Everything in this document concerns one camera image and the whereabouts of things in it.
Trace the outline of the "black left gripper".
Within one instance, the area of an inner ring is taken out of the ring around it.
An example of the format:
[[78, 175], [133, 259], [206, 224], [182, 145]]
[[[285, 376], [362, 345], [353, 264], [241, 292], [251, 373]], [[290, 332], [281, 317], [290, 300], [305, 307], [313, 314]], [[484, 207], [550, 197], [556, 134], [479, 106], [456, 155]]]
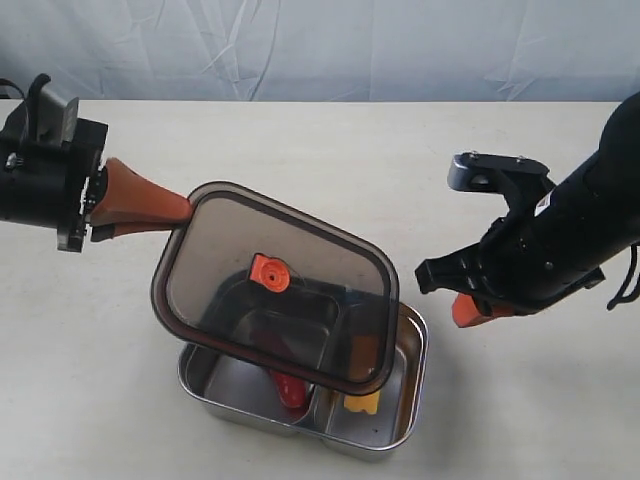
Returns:
[[[78, 120], [73, 139], [54, 147], [1, 140], [1, 220], [56, 231], [57, 249], [80, 252], [86, 235], [84, 194], [99, 175], [108, 126]], [[192, 215], [183, 196], [111, 157], [106, 191], [89, 219], [91, 240], [172, 230]]]

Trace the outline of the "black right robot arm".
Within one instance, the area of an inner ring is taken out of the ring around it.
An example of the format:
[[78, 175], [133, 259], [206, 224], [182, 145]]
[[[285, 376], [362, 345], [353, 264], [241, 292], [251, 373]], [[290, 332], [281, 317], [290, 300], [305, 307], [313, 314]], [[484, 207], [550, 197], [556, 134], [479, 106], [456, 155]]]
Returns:
[[[602, 264], [639, 247], [639, 99], [621, 103], [597, 150], [565, 180], [523, 157], [455, 155], [449, 186], [497, 194], [508, 206], [473, 244], [422, 261], [422, 293], [456, 293], [461, 328], [526, 316], [599, 284]], [[91, 213], [94, 241], [146, 230], [172, 237], [152, 302], [173, 334], [221, 342], [253, 308], [273, 317], [329, 316], [356, 335], [383, 335], [399, 308], [397, 276], [381, 251], [236, 183], [181, 196], [106, 162]]]

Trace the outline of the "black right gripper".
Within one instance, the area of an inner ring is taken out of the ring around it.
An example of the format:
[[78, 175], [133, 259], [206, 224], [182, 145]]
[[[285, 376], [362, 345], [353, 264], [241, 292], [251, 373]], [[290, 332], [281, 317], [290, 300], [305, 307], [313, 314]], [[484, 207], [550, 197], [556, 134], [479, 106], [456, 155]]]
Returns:
[[471, 328], [515, 313], [539, 312], [605, 280], [599, 265], [573, 259], [569, 244], [544, 243], [554, 237], [551, 230], [536, 233], [529, 222], [496, 221], [479, 242], [423, 260], [415, 270], [419, 289], [423, 294], [458, 292], [451, 307], [453, 322]]

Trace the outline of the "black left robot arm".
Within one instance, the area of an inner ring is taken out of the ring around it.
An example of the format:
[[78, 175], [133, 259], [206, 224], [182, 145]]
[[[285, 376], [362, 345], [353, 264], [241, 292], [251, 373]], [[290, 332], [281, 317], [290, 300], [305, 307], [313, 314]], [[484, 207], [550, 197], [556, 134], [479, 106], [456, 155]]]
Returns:
[[94, 243], [189, 221], [183, 196], [136, 173], [121, 160], [102, 159], [108, 126], [80, 119], [69, 141], [27, 138], [17, 120], [1, 129], [1, 220], [53, 229], [57, 249], [79, 253]]

